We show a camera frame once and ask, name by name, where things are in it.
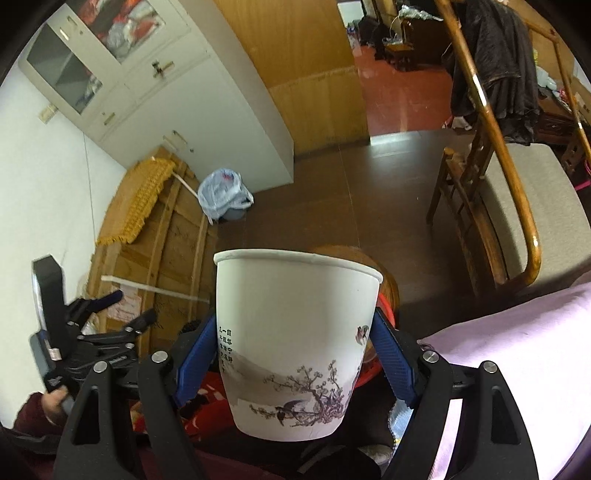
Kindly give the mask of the maroon left sleeve forearm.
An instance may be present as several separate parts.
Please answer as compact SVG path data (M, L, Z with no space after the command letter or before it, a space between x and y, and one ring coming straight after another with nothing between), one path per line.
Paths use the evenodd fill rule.
M13 424L14 430L37 438L62 433L63 427L54 426L45 418L41 407L43 394L36 392L29 396L17 414Z

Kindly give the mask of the person's left hand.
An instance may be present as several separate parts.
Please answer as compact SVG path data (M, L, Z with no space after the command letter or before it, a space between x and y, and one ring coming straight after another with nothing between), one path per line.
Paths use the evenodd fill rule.
M41 407L45 418L54 426L63 427L67 413L63 404L69 398L69 392L66 386L45 392L41 397Z

